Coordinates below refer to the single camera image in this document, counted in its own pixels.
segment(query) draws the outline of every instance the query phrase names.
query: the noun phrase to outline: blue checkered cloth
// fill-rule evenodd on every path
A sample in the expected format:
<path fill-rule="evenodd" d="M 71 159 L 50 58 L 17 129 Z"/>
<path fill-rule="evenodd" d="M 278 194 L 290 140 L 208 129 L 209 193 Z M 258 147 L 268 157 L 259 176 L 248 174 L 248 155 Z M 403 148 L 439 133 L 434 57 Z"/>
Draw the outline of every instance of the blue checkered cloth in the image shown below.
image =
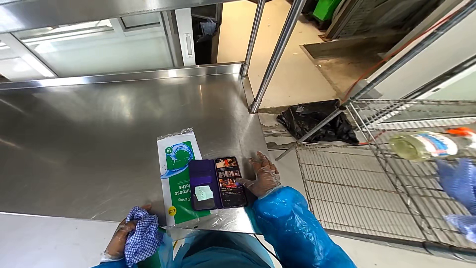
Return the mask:
<path fill-rule="evenodd" d="M 131 220 L 137 220 L 137 225 L 127 236 L 124 248 L 129 267 L 152 256 L 163 238 L 163 233 L 157 231 L 159 221 L 156 215 L 149 215 L 147 210 L 135 206 L 127 215 L 126 223 Z"/>

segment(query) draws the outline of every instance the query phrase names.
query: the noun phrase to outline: plastic bottle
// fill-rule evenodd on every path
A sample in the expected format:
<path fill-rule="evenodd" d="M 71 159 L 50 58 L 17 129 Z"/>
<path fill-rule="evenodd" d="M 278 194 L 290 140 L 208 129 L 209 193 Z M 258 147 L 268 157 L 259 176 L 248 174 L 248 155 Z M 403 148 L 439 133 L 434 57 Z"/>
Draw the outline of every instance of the plastic bottle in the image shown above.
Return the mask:
<path fill-rule="evenodd" d="M 389 140 L 390 147 L 406 160 L 425 161 L 461 153 L 476 148 L 476 133 L 466 127 L 447 130 L 446 134 L 418 131 L 402 134 Z"/>

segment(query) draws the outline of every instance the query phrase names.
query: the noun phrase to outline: blue plastic sleeve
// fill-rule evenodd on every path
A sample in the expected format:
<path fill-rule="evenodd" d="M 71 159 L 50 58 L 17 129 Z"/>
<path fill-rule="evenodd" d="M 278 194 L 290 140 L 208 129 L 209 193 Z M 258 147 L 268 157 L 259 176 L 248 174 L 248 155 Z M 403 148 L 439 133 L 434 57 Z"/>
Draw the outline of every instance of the blue plastic sleeve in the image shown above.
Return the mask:
<path fill-rule="evenodd" d="M 126 259 L 122 258 L 116 261 L 101 262 L 91 268 L 129 268 L 126 265 Z"/>
<path fill-rule="evenodd" d="M 253 208 L 265 240 L 286 268 L 355 268 L 349 256 L 335 244 L 305 198 L 286 186 L 258 199 Z"/>

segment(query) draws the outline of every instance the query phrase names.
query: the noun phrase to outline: clear plastic glove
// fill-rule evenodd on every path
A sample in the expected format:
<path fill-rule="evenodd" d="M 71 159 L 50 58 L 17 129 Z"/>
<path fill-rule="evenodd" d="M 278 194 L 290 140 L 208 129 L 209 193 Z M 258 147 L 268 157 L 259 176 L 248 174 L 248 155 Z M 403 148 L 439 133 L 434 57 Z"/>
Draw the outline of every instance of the clear plastic glove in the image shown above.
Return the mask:
<path fill-rule="evenodd" d="M 279 172 L 276 166 L 262 152 L 256 152 L 259 161 L 253 158 L 249 159 L 249 163 L 255 170 L 256 180 L 250 181 L 243 178 L 236 179 L 237 183 L 244 185 L 257 197 L 263 197 L 269 190 L 280 186 Z"/>

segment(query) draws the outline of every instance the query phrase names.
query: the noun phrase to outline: black cable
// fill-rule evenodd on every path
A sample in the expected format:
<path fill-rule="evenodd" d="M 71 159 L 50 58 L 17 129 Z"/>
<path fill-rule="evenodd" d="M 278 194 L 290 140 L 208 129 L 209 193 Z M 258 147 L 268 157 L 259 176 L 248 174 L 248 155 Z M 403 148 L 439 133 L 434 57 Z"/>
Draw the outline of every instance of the black cable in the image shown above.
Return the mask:
<path fill-rule="evenodd" d="M 284 265 L 283 265 L 283 263 L 281 262 L 281 260 L 280 260 L 273 252 L 271 252 L 271 250 L 269 250 L 267 247 L 265 247 L 265 245 L 263 245 L 263 243 L 258 239 L 258 237 L 257 237 L 255 234 L 253 234 L 253 235 L 255 236 L 256 240 L 258 240 L 258 242 L 259 242 L 271 255 L 273 255 L 273 257 L 275 257 L 275 258 L 279 261 L 279 263 L 281 264 L 281 267 L 282 267 L 282 268 L 285 268 Z"/>

